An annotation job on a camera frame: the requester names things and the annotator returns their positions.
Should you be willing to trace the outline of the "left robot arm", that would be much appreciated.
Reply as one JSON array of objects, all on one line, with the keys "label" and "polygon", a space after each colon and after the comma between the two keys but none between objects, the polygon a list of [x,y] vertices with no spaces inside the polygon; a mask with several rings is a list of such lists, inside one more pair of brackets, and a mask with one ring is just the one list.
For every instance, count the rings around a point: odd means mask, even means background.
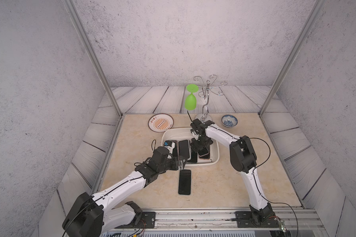
[{"label": "left robot arm", "polygon": [[154,182],[169,170],[183,170],[187,158],[174,156],[172,147],[157,147],[152,157],[135,167],[124,179],[92,195],[79,195],[67,214],[62,228],[69,237],[99,237],[103,233],[140,222],[142,209],[133,201],[117,205],[133,193]]}]

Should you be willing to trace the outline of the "light green case phone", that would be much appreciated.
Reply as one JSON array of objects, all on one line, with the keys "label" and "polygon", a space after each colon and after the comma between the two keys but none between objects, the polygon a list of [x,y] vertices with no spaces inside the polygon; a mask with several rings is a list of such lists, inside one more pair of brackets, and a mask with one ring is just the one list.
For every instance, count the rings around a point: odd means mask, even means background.
[{"label": "light green case phone", "polygon": [[191,194],[191,170],[181,170],[179,175],[179,195]]}]

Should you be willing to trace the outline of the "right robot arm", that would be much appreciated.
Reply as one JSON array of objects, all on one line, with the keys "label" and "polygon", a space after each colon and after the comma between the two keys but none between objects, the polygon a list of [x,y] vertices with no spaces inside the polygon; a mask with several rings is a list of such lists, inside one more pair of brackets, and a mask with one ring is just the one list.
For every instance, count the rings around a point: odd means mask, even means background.
[{"label": "right robot arm", "polygon": [[251,210],[251,222],[262,227],[275,216],[271,204],[265,198],[260,183],[257,168],[257,155],[248,136],[237,136],[218,127],[213,121],[201,122],[195,119],[191,122],[192,148],[199,153],[205,148],[209,149],[214,141],[229,148],[229,157],[232,167],[241,174],[244,181]]}]

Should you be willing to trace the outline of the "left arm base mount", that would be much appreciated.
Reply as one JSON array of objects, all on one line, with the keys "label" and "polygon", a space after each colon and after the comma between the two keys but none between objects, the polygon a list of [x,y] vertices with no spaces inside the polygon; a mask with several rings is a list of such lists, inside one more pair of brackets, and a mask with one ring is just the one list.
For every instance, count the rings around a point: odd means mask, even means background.
[{"label": "left arm base mount", "polygon": [[127,225],[117,227],[117,229],[154,229],[156,212],[143,211],[137,214],[133,221]]}]

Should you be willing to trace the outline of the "pink case phone front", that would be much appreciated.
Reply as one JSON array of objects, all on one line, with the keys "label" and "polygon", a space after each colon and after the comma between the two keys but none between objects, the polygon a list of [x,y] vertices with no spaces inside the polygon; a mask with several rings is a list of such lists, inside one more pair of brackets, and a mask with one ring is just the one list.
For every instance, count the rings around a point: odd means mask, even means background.
[{"label": "pink case phone front", "polygon": [[179,155],[186,159],[187,161],[191,159],[191,148],[189,140],[181,140],[178,142]]}]

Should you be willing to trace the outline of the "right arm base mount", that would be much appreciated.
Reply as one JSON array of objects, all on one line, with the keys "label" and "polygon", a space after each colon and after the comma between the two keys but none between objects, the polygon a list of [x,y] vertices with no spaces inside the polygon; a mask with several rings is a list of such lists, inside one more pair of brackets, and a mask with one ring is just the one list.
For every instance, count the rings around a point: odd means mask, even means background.
[{"label": "right arm base mount", "polygon": [[252,211],[237,211],[235,221],[238,228],[279,228],[280,222],[275,217],[274,212],[252,212]]}]

